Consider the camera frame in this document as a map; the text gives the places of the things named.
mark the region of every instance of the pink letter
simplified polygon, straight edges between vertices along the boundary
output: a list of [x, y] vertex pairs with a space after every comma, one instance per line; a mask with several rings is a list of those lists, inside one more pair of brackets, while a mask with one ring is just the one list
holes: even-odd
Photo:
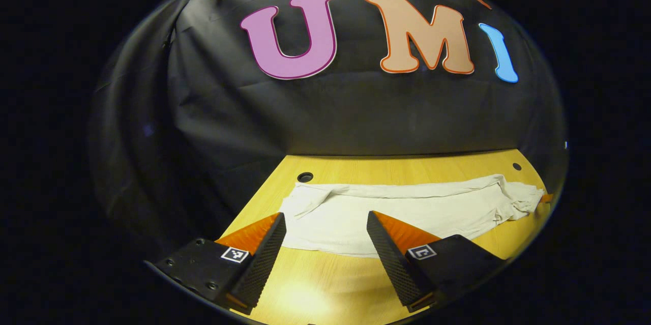
[[299, 56], [286, 56], [278, 45], [274, 17], [277, 7], [265, 7], [248, 15], [240, 27], [249, 33], [251, 50], [260, 69], [277, 79], [299, 79], [325, 70], [337, 52], [335, 27], [330, 16], [330, 0], [291, 0], [302, 8], [310, 37], [310, 47]]

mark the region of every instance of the black background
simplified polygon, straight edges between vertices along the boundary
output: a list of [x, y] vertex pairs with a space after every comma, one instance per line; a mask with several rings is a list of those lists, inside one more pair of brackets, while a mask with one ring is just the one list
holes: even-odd
[[[221, 323], [133, 260], [93, 198], [91, 90], [110, 52], [160, 1], [3, 1], [9, 323]], [[493, 1], [556, 72], [570, 171], [558, 209], [522, 257], [423, 323], [637, 323], [649, 309], [647, 198], [635, 190], [648, 175], [647, 0]]]

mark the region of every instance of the letter m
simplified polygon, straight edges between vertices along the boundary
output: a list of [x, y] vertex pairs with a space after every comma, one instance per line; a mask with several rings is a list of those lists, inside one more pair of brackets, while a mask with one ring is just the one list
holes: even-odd
[[447, 72], [470, 74], [475, 65], [470, 60], [468, 43], [463, 31], [463, 16], [453, 8], [436, 6], [432, 21], [428, 21], [407, 0], [365, 0], [382, 14], [387, 32], [389, 54], [380, 66], [389, 73], [407, 73], [418, 69], [418, 58], [411, 55], [409, 39], [430, 70], [439, 63], [443, 47], [446, 58], [442, 65]]

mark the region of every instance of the yellow tabletop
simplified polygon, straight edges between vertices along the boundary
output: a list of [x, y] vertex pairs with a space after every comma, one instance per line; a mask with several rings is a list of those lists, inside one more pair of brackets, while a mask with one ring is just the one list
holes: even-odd
[[[459, 182], [503, 174], [509, 182], [545, 189], [518, 150], [455, 156], [286, 156], [222, 237], [278, 212], [302, 172], [314, 174], [309, 184], [369, 185]], [[473, 241], [493, 255], [509, 258], [533, 238], [550, 211], [549, 204], [540, 203], [535, 213], [502, 223]], [[373, 325], [416, 313], [400, 304], [378, 258], [281, 248], [258, 306], [242, 316], [269, 325]]]

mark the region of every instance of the white cloth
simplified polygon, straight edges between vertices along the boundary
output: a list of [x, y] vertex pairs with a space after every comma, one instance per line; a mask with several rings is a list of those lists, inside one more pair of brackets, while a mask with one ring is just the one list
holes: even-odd
[[366, 231], [369, 211], [445, 238], [472, 240], [534, 212], [543, 191], [495, 174], [465, 182], [405, 186], [296, 183], [283, 200], [283, 246], [378, 258]]

